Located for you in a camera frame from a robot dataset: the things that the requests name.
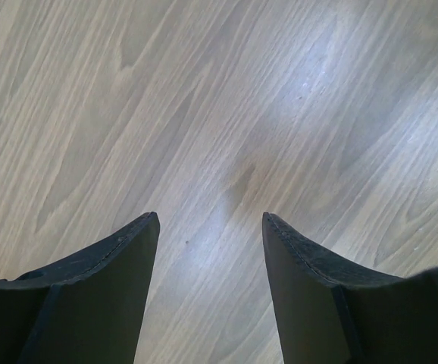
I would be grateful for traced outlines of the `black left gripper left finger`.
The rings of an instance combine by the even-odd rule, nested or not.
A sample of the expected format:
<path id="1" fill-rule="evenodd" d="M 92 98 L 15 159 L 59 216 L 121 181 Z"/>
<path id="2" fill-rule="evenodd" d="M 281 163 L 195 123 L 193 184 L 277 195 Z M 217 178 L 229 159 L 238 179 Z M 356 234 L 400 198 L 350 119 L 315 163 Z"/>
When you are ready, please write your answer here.
<path id="1" fill-rule="evenodd" d="M 19 278 L 0 280 L 0 363 L 132 363 L 159 237 L 148 212 Z"/>

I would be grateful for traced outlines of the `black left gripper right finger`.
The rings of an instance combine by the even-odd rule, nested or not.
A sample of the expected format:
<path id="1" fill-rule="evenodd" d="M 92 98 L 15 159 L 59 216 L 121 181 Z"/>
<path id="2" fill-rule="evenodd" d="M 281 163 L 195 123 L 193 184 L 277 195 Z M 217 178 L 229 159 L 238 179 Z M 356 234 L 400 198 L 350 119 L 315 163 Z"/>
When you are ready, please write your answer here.
<path id="1" fill-rule="evenodd" d="M 285 362 L 438 363 L 438 268 L 384 274 L 271 213 L 262 240 Z"/>

